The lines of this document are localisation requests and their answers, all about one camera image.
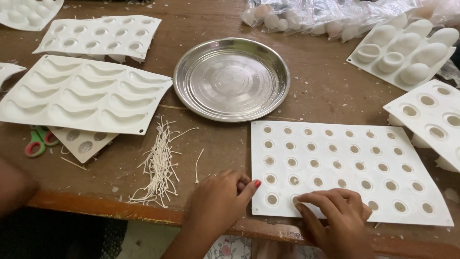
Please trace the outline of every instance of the wooden table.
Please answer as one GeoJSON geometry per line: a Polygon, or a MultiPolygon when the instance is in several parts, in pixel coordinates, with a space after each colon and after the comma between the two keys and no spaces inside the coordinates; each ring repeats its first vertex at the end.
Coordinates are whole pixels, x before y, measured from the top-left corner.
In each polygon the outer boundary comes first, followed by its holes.
{"type": "MultiPolygon", "coordinates": [[[[388,113],[382,106],[404,94],[394,86],[349,65],[345,59],[361,39],[340,44],[327,37],[262,33],[260,28],[249,28],[241,23],[239,12],[243,0],[157,0],[155,4],[126,2],[66,1],[56,18],[87,19],[103,15],[142,14],[162,19],[145,63],[127,58],[127,65],[149,72],[173,76],[179,58],[193,46],[216,38],[243,37],[259,41],[277,51],[291,71],[291,90],[286,100],[266,120],[301,121],[332,124],[387,125],[388,113]]],[[[32,55],[46,29],[26,32],[0,27],[2,62],[16,60],[19,65],[32,67],[41,55],[32,55]]],[[[23,73],[16,74],[3,84],[3,89],[14,85],[23,73]]],[[[30,201],[30,206],[85,213],[119,219],[141,219],[159,224],[180,226],[187,211],[190,195],[196,185],[195,162],[200,180],[210,173],[231,168],[250,175],[249,123],[225,124],[204,119],[185,108],[171,88],[161,101],[155,115],[164,115],[173,130],[190,131],[174,140],[174,163],[180,182],[179,195],[171,198],[168,208],[155,205],[128,204],[128,196],[149,182],[137,166],[142,154],[153,146],[158,119],[154,117],[145,136],[120,135],[111,146],[105,147],[97,161],[86,164],[88,171],[59,158],[60,146],[36,159],[29,159],[23,149],[29,142],[26,125],[0,123],[0,155],[30,172],[41,184],[41,191],[30,201]]],[[[432,150],[417,150],[426,168],[444,195],[446,188],[458,190],[460,176],[435,167],[437,155],[432,150]]],[[[460,222],[460,205],[446,199],[455,223],[460,222]]],[[[256,217],[248,207],[247,214],[227,233],[273,240],[311,244],[301,235],[304,225],[298,219],[256,217]]],[[[460,254],[458,228],[381,224],[366,224],[372,245],[377,253],[410,258],[453,258],[460,254]]]]}

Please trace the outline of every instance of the metal plate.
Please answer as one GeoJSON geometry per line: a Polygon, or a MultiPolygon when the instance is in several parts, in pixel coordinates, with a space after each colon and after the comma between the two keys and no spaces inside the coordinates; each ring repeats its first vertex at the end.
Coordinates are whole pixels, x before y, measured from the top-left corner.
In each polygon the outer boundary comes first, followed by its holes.
{"type": "Polygon", "coordinates": [[[241,38],[197,45],[174,70],[174,89],[185,106],[223,122],[272,112],[286,98],[290,83],[288,66],[275,51],[241,38]]]}

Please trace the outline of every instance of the mold hole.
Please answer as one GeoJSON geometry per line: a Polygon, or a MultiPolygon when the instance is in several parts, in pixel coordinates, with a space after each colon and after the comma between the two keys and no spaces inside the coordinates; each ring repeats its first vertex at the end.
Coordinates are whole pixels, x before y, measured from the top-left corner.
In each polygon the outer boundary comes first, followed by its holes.
{"type": "Polygon", "coordinates": [[[434,100],[433,98],[429,97],[429,96],[422,96],[420,98],[420,101],[424,104],[424,105],[433,105],[434,104],[434,100]]]}
{"type": "Polygon", "coordinates": [[[286,134],[289,135],[289,134],[292,133],[292,129],[291,129],[290,127],[285,127],[285,128],[284,128],[284,133],[286,133],[286,134]]]}
{"type": "Polygon", "coordinates": [[[351,145],[350,146],[350,151],[354,154],[358,154],[359,153],[359,147],[356,146],[356,145],[351,145]]]}
{"type": "Polygon", "coordinates": [[[276,197],[276,195],[270,194],[267,196],[267,202],[270,205],[275,205],[276,203],[278,203],[278,198],[276,197]]]}
{"type": "Polygon", "coordinates": [[[417,111],[414,108],[410,107],[410,106],[404,106],[404,108],[402,108],[402,111],[407,116],[415,116],[415,115],[417,115],[417,111]]]}
{"type": "Polygon", "coordinates": [[[47,42],[45,43],[45,47],[47,47],[47,46],[53,44],[54,41],[55,41],[55,39],[51,39],[51,40],[47,41],[47,42]]]}
{"type": "Polygon", "coordinates": [[[91,41],[86,44],[87,48],[93,48],[97,45],[98,43],[96,41],[91,41]]]}
{"type": "Polygon", "coordinates": [[[450,94],[450,90],[448,90],[448,89],[446,89],[444,87],[438,87],[437,92],[440,93],[440,94],[443,94],[443,95],[449,95],[450,94]]]}
{"type": "Polygon", "coordinates": [[[295,160],[294,158],[288,158],[287,164],[291,167],[295,167],[297,165],[297,160],[295,160]]]}
{"type": "Polygon", "coordinates": [[[405,212],[406,211],[406,206],[403,203],[399,202],[399,201],[395,202],[394,207],[399,212],[405,212]]]}
{"type": "Polygon", "coordinates": [[[377,167],[378,167],[379,170],[382,171],[382,172],[388,171],[388,166],[385,165],[384,163],[379,163],[379,164],[377,165],[377,167]]]}
{"type": "Polygon", "coordinates": [[[428,204],[428,203],[424,203],[424,204],[422,205],[422,209],[423,209],[426,213],[428,213],[428,214],[433,213],[433,207],[432,207],[430,204],[428,204]]]}
{"type": "Polygon", "coordinates": [[[320,178],[316,177],[315,179],[313,179],[313,183],[318,186],[318,187],[321,187],[323,185],[323,182],[320,178]]]}
{"type": "Polygon", "coordinates": [[[379,205],[377,204],[377,202],[371,200],[368,202],[368,206],[369,208],[371,208],[373,211],[377,211],[379,210],[379,205]]]}
{"type": "Polygon", "coordinates": [[[339,179],[337,181],[337,184],[339,185],[340,188],[346,188],[346,182],[344,179],[339,179]]]}
{"type": "Polygon", "coordinates": [[[113,42],[107,46],[108,49],[114,49],[118,47],[119,43],[118,42],[113,42]]]}
{"type": "Polygon", "coordinates": [[[382,154],[382,150],[380,150],[379,147],[372,147],[371,151],[372,151],[372,154],[374,154],[374,155],[381,155],[382,154]]]}
{"type": "Polygon", "coordinates": [[[132,21],[134,21],[133,18],[128,18],[128,19],[125,19],[125,20],[123,21],[123,23],[124,23],[124,24],[128,24],[128,23],[130,23],[130,22],[132,22],[132,21]]]}
{"type": "Polygon", "coordinates": [[[141,47],[141,45],[139,43],[137,43],[137,42],[131,43],[131,45],[129,45],[129,49],[131,49],[131,50],[136,50],[136,49],[138,49],[140,47],[141,47]]]}
{"type": "Polygon", "coordinates": [[[116,32],[116,35],[117,36],[123,36],[125,33],[127,33],[128,30],[127,29],[121,29],[119,31],[116,32]]]}
{"type": "Polygon", "coordinates": [[[305,135],[310,136],[311,134],[313,134],[313,131],[311,129],[304,129],[304,133],[305,135]]]}
{"type": "Polygon", "coordinates": [[[371,138],[371,139],[375,138],[374,133],[372,133],[372,132],[370,132],[370,131],[366,132],[366,136],[369,137],[369,138],[371,138]]]}
{"type": "Polygon", "coordinates": [[[63,43],[64,47],[70,47],[70,46],[72,46],[74,44],[75,44],[74,39],[68,39],[68,40],[64,41],[64,43],[63,43]]]}
{"type": "Polygon", "coordinates": [[[308,143],[307,144],[307,149],[310,151],[315,151],[316,150],[316,145],[314,143],[308,143]]]}
{"type": "Polygon", "coordinates": [[[136,32],[136,36],[142,37],[147,34],[147,31],[144,29],[140,29],[136,32]]]}
{"type": "Polygon", "coordinates": [[[310,160],[310,165],[315,167],[315,168],[317,168],[317,167],[319,167],[319,162],[316,159],[312,159],[312,160],[310,160]]]}
{"type": "Polygon", "coordinates": [[[333,165],[335,168],[337,168],[337,169],[342,168],[342,164],[341,164],[339,161],[334,161],[334,162],[332,163],[332,165],[333,165]]]}
{"type": "Polygon", "coordinates": [[[265,157],[264,162],[266,165],[273,165],[275,163],[275,159],[271,156],[265,157]]]}
{"type": "Polygon", "coordinates": [[[295,145],[292,142],[286,142],[286,148],[289,150],[293,150],[295,148],[295,145]]]}
{"type": "Polygon", "coordinates": [[[398,189],[397,185],[395,182],[393,181],[387,181],[385,183],[385,186],[387,189],[389,189],[390,191],[396,191],[396,189],[398,189]]]}
{"type": "Polygon", "coordinates": [[[65,136],[65,139],[70,142],[70,141],[76,140],[79,136],[80,136],[80,131],[78,129],[73,129],[67,133],[67,135],[65,136]]]}
{"type": "Polygon", "coordinates": [[[435,137],[435,138],[438,138],[438,139],[442,139],[445,137],[445,134],[442,130],[436,128],[436,127],[431,127],[428,132],[430,132],[431,136],[435,137]]]}
{"type": "Polygon", "coordinates": [[[103,35],[106,35],[107,32],[108,32],[107,29],[99,28],[94,32],[94,34],[96,34],[98,36],[103,36],[103,35]]]}
{"type": "Polygon", "coordinates": [[[388,132],[388,133],[386,134],[386,136],[387,136],[389,139],[396,139],[395,134],[393,134],[392,132],[388,132]]]}
{"type": "Polygon", "coordinates": [[[266,148],[272,148],[272,147],[273,147],[273,142],[271,142],[271,141],[269,141],[269,140],[266,140],[266,141],[264,142],[264,146],[265,146],[266,148]]]}
{"type": "Polygon", "coordinates": [[[401,168],[408,173],[412,172],[412,167],[408,164],[403,164],[401,168]]]}
{"type": "Polygon", "coordinates": [[[413,187],[414,190],[416,190],[416,191],[419,191],[419,192],[423,191],[423,186],[422,186],[420,183],[418,183],[418,182],[413,182],[413,183],[412,183],[412,187],[413,187]]]}
{"type": "Polygon", "coordinates": [[[372,188],[372,184],[368,180],[362,180],[361,186],[366,190],[370,190],[372,188]]]}
{"type": "Polygon", "coordinates": [[[276,183],[276,176],[274,176],[272,174],[268,174],[265,177],[265,180],[267,181],[268,184],[275,184],[276,183]]]}
{"type": "Polygon", "coordinates": [[[54,33],[61,32],[64,28],[65,28],[65,25],[60,25],[54,30],[54,33]]]}
{"type": "Polygon", "coordinates": [[[289,178],[289,182],[292,184],[292,185],[298,185],[300,183],[299,179],[297,178],[297,176],[291,176],[289,178]]]}
{"type": "Polygon", "coordinates": [[[447,117],[447,122],[452,126],[460,126],[460,118],[456,115],[449,115],[447,117]]]}
{"type": "Polygon", "coordinates": [[[395,154],[398,155],[398,156],[404,154],[403,150],[400,149],[400,148],[398,148],[398,147],[395,147],[395,148],[393,149],[393,151],[394,151],[395,154]]]}
{"type": "Polygon", "coordinates": [[[366,169],[366,167],[364,166],[364,164],[362,162],[355,162],[355,167],[359,171],[364,171],[364,169],[366,169]]]}
{"type": "Polygon", "coordinates": [[[107,133],[105,132],[96,132],[96,134],[94,134],[94,141],[101,141],[103,139],[105,139],[107,137],[107,133]]]}
{"type": "Polygon", "coordinates": [[[81,143],[78,146],[78,153],[84,154],[84,153],[90,151],[91,148],[92,148],[92,142],[91,141],[85,141],[85,142],[81,143]]]}
{"type": "Polygon", "coordinates": [[[337,147],[333,144],[329,145],[329,150],[332,151],[332,152],[336,152],[337,151],[337,147]]]}
{"type": "Polygon", "coordinates": [[[355,134],[353,134],[353,132],[352,132],[352,131],[350,131],[350,130],[347,130],[347,131],[345,131],[345,135],[346,135],[347,137],[350,137],[350,138],[352,138],[352,137],[353,137],[355,134]]]}
{"type": "Polygon", "coordinates": [[[81,33],[81,32],[83,32],[85,29],[86,29],[86,28],[85,28],[84,26],[77,26],[77,27],[75,27],[74,32],[75,32],[75,33],[81,33]]]}

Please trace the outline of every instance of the silicone mold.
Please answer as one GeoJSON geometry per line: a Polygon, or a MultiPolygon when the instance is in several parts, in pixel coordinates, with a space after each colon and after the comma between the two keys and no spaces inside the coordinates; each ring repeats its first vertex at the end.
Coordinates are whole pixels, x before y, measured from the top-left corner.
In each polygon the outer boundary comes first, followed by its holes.
{"type": "Polygon", "coordinates": [[[0,101],[0,121],[144,135],[172,78],[44,55],[0,101]]]}
{"type": "Polygon", "coordinates": [[[26,70],[27,68],[10,63],[0,63],[0,89],[4,81],[8,80],[12,75],[26,70]]]}
{"type": "Polygon", "coordinates": [[[383,106],[391,125],[407,126],[414,132],[412,143],[433,148],[438,166],[460,171],[460,92],[438,80],[431,80],[383,106]]]}
{"type": "Polygon", "coordinates": [[[160,22],[144,15],[55,20],[32,53],[65,53],[74,58],[85,55],[99,61],[109,55],[120,63],[130,56],[141,63],[160,22]]]}
{"type": "Polygon", "coordinates": [[[459,37],[453,28],[444,28],[426,38],[433,25],[419,20],[401,29],[395,18],[376,25],[359,43],[347,62],[404,90],[429,81],[452,56],[459,37]]]}
{"type": "Polygon", "coordinates": [[[49,127],[49,129],[80,163],[88,161],[118,136],[117,133],[93,132],[62,127],[49,127]]]}
{"type": "Polygon", "coordinates": [[[368,221],[454,225],[400,127],[255,121],[251,163],[253,180],[264,182],[252,198],[254,215],[300,217],[295,196],[347,188],[373,209],[368,221]]]}
{"type": "Polygon", "coordinates": [[[43,30],[63,3],[64,0],[0,0],[0,24],[20,30],[43,30]]]}

